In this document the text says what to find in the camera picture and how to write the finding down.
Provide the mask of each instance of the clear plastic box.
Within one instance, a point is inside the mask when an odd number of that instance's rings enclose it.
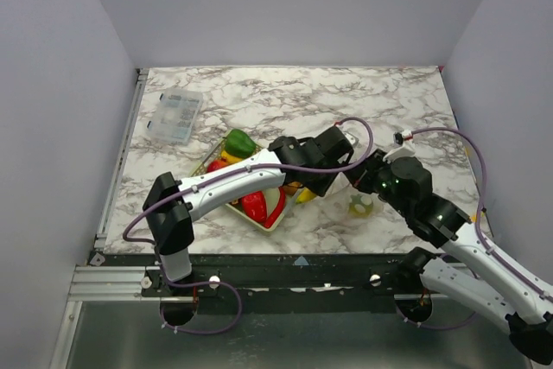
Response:
[[[148,122],[148,134],[166,142],[187,144],[202,104],[201,92],[179,88],[165,90]]]

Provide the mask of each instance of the white marble surface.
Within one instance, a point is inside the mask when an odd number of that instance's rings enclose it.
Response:
[[[187,146],[174,146],[146,134],[160,93],[181,87],[204,93],[202,112]],[[152,181],[171,171],[187,176],[199,159],[231,128],[247,131],[262,145],[278,136],[316,136],[335,120],[358,116],[370,122],[376,145],[391,148],[392,133],[423,126],[455,126],[442,78],[435,67],[306,68],[208,67],[149,71],[129,154],[124,165],[108,236],[107,253],[150,253],[144,244],[122,240],[125,226],[141,212]],[[363,128],[346,130],[366,145]],[[434,177],[435,192],[471,215],[477,191],[462,143],[450,135],[417,137],[416,155]],[[220,207],[194,223],[190,251],[201,253],[381,253],[425,246],[403,219],[379,201],[368,219],[348,211],[348,188],[294,207],[269,236]],[[145,221],[135,235],[149,235]]]

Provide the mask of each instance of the gray wall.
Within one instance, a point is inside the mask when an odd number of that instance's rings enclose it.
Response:
[[[483,0],[444,72],[489,168],[499,242],[553,282],[553,0]]]
[[[437,65],[481,0],[101,0],[136,65]]]
[[[0,0],[0,367],[43,368],[136,73],[99,0]]]

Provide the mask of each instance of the red chili pepper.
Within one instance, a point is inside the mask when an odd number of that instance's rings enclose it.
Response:
[[[267,220],[267,204],[265,203],[263,192],[258,191],[253,194],[247,194],[240,202],[245,214],[249,218],[261,223]]]
[[[280,191],[278,203],[276,204],[275,210],[269,215],[269,218],[267,218],[267,220],[263,224],[265,228],[271,228],[284,210],[284,205],[286,204],[286,193],[284,192],[282,186],[278,188],[278,190]]]

